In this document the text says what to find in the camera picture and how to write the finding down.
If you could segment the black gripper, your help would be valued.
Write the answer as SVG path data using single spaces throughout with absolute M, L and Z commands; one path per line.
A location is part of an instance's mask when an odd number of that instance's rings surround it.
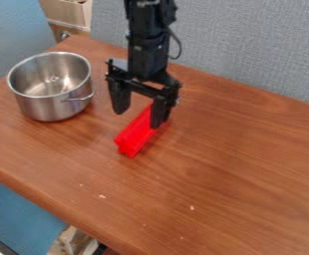
M 131 93 L 154 99 L 151 128 L 167 121 L 180 82 L 167 72 L 170 33 L 152 38 L 130 37 L 128 58 L 107 60 L 106 79 L 112 108 L 122 115 L 131 106 Z

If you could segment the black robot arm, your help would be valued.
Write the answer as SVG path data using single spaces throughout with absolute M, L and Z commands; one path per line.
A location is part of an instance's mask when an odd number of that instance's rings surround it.
M 152 98 L 150 127 L 166 122 L 176 104 L 180 82 L 167 72 L 170 39 L 180 41 L 168 27 L 175 22 L 174 0 L 124 0 L 128 20 L 128 58 L 108 59 L 106 80 L 112 108 L 122 115 L 131 106 L 131 94 Z

